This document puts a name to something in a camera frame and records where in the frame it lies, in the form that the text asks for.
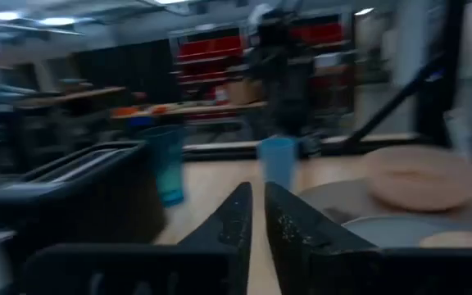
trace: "white plate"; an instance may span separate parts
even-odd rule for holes
[[[418,247],[433,234],[470,230],[452,220],[423,216],[361,217],[342,226],[378,247]]]

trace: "orange object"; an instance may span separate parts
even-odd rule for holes
[[[339,23],[299,26],[291,29],[290,34],[310,45],[343,41],[343,30]]]
[[[167,112],[167,106],[157,106],[152,108],[152,114],[165,114]]]
[[[137,113],[139,109],[137,107],[117,107],[112,110],[113,116],[128,116]]]

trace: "beige bowl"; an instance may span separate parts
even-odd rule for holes
[[[472,163],[426,146],[380,148],[364,156],[367,182],[380,201],[410,211],[445,211],[472,197]]]

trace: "blue cup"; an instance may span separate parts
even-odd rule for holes
[[[145,129],[138,138],[146,140],[150,165],[156,176],[157,192],[163,206],[170,207],[184,200],[183,157],[184,128],[166,125]]]
[[[265,182],[272,181],[291,190],[297,160],[297,141],[282,137],[262,140],[258,145],[258,156]]]

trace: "ceiling light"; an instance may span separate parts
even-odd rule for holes
[[[362,9],[360,10],[359,12],[355,13],[356,16],[363,16],[363,15],[366,15],[367,13],[373,11],[374,8],[371,7],[371,8],[365,8],[365,9]]]
[[[187,2],[188,0],[154,0],[154,1],[165,5],[165,4],[176,4],[176,3],[181,3],[181,2]]]
[[[20,18],[19,12],[16,11],[2,11],[0,12],[0,20],[16,20]]]
[[[39,23],[42,25],[72,25],[75,23],[75,19],[72,17],[49,17],[40,20]]]

